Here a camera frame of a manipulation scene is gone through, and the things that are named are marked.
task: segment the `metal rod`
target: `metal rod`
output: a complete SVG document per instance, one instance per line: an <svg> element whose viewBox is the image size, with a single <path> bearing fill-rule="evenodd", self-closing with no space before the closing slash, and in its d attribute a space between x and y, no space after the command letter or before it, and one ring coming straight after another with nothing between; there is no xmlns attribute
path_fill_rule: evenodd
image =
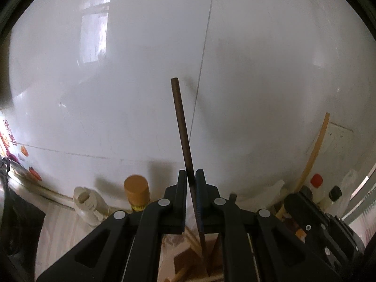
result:
<svg viewBox="0 0 376 282"><path fill-rule="evenodd" d="M205 234L200 226L199 214L197 212L196 203L196 180L194 177L193 162L191 155L191 148L189 147L189 138L187 132L187 125L185 123L184 109L182 102L182 95L180 93L179 79L177 77L171 79L172 95L174 97L175 111L177 126L179 128L180 141L183 149L183 157L185 163L185 169L187 171L187 179L189 184L189 190L191 191L192 203L194 216L196 218L197 229L199 230L199 238L201 244L202 257L207 273L209 274L208 268L208 251L206 248Z"/></svg>

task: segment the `white wall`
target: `white wall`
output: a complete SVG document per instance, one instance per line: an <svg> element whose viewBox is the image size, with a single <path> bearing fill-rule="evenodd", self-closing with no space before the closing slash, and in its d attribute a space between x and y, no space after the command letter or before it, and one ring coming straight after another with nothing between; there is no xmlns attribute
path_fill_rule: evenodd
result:
<svg viewBox="0 0 376 282"><path fill-rule="evenodd" d="M156 199L184 168L177 76L194 166L225 197L294 182L325 112L353 132L315 164L332 186L373 141L375 57L344 0L35 0L12 30L1 114L41 185L126 206L130 174Z"/></svg>

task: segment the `white bottle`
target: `white bottle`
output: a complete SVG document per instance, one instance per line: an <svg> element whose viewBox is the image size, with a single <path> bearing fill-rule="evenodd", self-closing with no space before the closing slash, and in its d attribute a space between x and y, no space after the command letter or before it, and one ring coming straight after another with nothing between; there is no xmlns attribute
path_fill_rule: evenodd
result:
<svg viewBox="0 0 376 282"><path fill-rule="evenodd" d="M74 209L90 226L96 227L110 215L110 208L98 192L76 187L73 193Z"/></svg>
<svg viewBox="0 0 376 282"><path fill-rule="evenodd" d="M342 191L339 186L334 186L322 201L320 201L317 205L320 207L321 211L324 213L327 212L327 209L333 205L340 197L342 196Z"/></svg>
<svg viewBox="0 0 376 282"><path fill-rule="evenodd" d="M356 187L358 186L357 180L358 173L354 169L351 169L343 180L341 181L339 187L342 191L342 196L337 200L336 203L331 205L327 212L333 216L342 217L345 213L347 206L349 205L351 194L354 192Z"/></svg>

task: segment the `plastic bottle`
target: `plastic bottle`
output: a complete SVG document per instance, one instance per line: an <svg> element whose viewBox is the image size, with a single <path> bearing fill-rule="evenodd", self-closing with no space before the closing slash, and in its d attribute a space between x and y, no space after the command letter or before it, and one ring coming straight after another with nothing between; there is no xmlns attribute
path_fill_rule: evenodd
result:
<svg viewBox="0 0 376 282"><path fill-rule="evenodd" d="M314 174L307 186L312 192L312 200L313 202L317 203L320 200L320 196L322 197L322 188L321 185L323 184L323 178L320 174Z"/></svg>
<svg viewBox="0 0 376 282"><path fill-rule="evenodd" d="M74 209L90 226L98 226L110 215L110 207L98 192L78 186L73 193Z"/></svg>
<svg viewBox="0 0 376 282"><path fill-rule="evenodd" d="M124 181L124 190L134 212L143 211L150 203L150 191L147 180L140 175L129 176Z"/></svg>
<svg viewBox="0 0 376 282"><path fill-rule="evenodd" d="M345 210L350 202L351 194L354 192L356 187L358 186L357 183L358 173L354 169L348 171L348 173L343 177L339 187L342 191L342 196L337 200L336 203L331 205L327 212L333 216L342 217L345 213Z"/></svg>
<svg viewBox="0 0 376 282"><path fill-rule="evenodd" d="M326 210L334 204L339 197L342 196L342 191L339 186L334 186L330 191L327 197L320 201L317 205L320 207L321 211L326 212Z"/></svg>

